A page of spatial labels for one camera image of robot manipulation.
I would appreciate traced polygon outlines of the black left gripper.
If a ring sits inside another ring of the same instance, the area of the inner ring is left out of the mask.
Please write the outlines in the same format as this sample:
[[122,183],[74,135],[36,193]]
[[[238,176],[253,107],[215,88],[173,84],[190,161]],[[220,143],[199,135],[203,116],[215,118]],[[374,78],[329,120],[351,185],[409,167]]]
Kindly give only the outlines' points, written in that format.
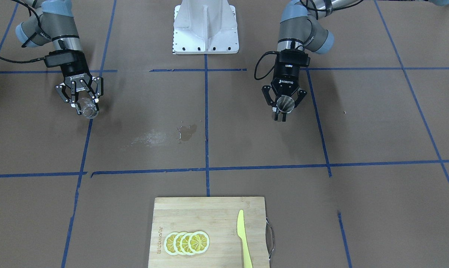
[[[267,51],[262,55],[262,59],[267,55],[276,55],[279,51]],[[276,64],[262,77],[265,78],[271,71],[273,71],[273,78],[269,86],[262,87],[262,93],[265,96],[267,105],[272,106],[272,119],[276,122],[286,122],[287,113],[280,112],[274,105],[277,98],[282,95],[290,96],[295,101],[295,106],[298,106],[307,92],[299,86],[299,66],[291,66],[284,64]]]

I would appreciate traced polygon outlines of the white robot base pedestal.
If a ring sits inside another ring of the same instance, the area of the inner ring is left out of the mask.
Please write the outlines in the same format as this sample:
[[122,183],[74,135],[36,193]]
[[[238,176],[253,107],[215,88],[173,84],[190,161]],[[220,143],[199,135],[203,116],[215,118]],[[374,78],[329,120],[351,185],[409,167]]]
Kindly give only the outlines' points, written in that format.
[[235,54],[240,50],[236,9],[227,0],[183,0],[174,8],[173,27],[173,54]]

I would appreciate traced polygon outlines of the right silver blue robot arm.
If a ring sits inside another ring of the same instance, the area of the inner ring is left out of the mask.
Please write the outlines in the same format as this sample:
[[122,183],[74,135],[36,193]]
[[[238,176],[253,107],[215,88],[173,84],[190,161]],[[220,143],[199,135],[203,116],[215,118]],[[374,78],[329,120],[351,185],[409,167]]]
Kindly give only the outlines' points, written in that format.
[[48,68],[59,67],[63,82],[55,86],[62,101],[78,115],[93,119],[99,113],[103,78],[90,73],[76,27],[70,0],[26,0],[32,10],[28,20],[15,28],[23,47],[51,43],[54,50],[44,56]]

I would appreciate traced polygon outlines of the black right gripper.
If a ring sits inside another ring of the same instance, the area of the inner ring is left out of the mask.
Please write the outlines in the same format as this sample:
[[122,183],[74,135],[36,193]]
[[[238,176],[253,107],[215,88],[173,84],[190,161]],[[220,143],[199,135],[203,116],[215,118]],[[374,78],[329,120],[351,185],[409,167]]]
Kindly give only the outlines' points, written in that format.
[[79,98],[79,92],[84,90],[89,95],[89,109],[99,112],[98,103],[103,95],[103,78],[91,75],[86,56],[79,62],[59,66],[64,81],[55,86],[62,101],[73,107],[77,114],[83,114],[83,98]]

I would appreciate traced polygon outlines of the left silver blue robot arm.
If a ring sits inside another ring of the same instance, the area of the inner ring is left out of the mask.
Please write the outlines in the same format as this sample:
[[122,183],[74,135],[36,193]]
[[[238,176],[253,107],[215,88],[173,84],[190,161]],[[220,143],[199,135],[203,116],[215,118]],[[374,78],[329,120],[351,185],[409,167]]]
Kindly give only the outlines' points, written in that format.
[[277,50],[262,55],[275,55],[269,70],[272,80],[262,87],[274,121],[285,122],[287,115],[306,97],[299,76],[301,68],[310,65],[308,53],[325,54],[333,47],[334,35],[319,20],[359,3],[359,0],[291,0],[285,6],[279,22]]

